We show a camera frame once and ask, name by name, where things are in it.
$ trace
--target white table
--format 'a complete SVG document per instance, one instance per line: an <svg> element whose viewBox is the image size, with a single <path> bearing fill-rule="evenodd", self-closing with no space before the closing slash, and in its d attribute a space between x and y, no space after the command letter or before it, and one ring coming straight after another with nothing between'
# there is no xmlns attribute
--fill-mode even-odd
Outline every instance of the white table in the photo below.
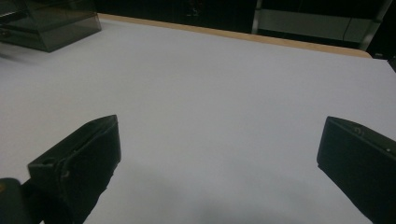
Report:
<svg viewBox="0 0 396 224"><path fill-rule="evenodd" d="M86 223L370 223L317 167L327 116L396 139L383 61L102 20L45 53L0 45L0 171L117 114L122 160Z"/></svg>

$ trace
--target white tabletop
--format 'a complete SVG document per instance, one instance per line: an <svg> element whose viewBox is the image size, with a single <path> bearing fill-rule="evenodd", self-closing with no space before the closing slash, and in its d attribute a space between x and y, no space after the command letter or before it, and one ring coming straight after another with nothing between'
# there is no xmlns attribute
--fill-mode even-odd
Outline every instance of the white tabletop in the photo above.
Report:
<svg viewBox="0 0 396 224"><path fill-rule="evenodd" d="M86 223L370 223L316 162L327 116L396 139L383 61L102 20L52 53L0 44L0 176L117 114Z"/></svg>

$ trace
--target transparent box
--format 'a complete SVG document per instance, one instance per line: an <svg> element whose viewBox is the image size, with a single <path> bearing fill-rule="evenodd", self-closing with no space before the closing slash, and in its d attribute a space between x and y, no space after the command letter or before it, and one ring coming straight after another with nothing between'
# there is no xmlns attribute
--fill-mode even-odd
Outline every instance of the transparent box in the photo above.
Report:
<svg viewBox="0 0 396 224"><path fill-rule="evenodd" d="M51 52L101 30L93 0L0 0L0 41Z"/></svg>

